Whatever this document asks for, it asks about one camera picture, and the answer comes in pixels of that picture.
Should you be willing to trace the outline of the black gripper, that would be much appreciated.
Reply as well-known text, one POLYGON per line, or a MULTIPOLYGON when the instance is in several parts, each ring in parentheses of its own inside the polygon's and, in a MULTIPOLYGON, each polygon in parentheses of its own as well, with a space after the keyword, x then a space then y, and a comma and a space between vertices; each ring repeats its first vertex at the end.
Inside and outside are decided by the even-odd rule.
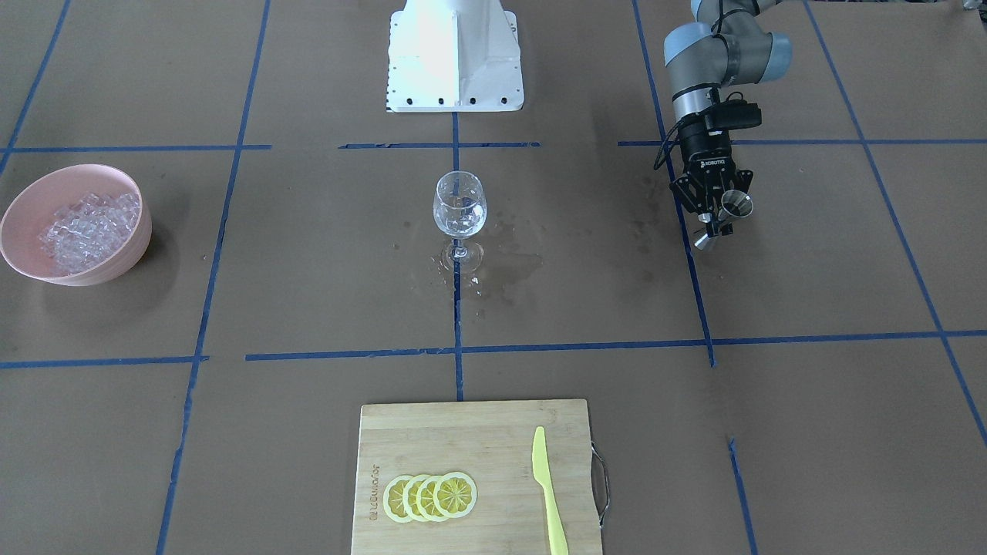
POLYGON ((715 210, 706 225, 706 236, 716 239, 733 235, 736 221, 753 214, 750 187, 754 172, 736 172, 729 131, 711 129, 704 116, 683 117, 678 140, 683 176, 669 184, 671 193, 684 210, 697 215, 706 213, 706 193, 713 193, 715 210))

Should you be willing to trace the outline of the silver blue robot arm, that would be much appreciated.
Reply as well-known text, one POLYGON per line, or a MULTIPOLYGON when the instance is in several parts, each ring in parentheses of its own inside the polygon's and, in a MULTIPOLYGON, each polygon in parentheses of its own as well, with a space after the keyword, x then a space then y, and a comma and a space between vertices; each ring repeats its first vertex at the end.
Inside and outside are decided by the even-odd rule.
POLYGON ((670 190, 684 210, 699 218, 695 246, 708 250, 733 234, 734 222, 750 217, 753 173, 736 165, 730 133, 762 123, 758 105, 725 88, 772 82, 792 63, 789 36, 766 32, 759 15, 772 1, 694 1, 693 21, 664 39, 682 161, 670 190))

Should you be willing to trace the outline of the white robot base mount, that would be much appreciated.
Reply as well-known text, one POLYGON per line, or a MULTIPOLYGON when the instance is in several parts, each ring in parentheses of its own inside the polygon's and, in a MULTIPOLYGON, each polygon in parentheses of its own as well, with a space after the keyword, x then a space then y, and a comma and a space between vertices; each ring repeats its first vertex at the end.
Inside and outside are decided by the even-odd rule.
POLYGON ((517 18, 500 1, 408 1, 389 32, 388 112, 523 109, 517 18))

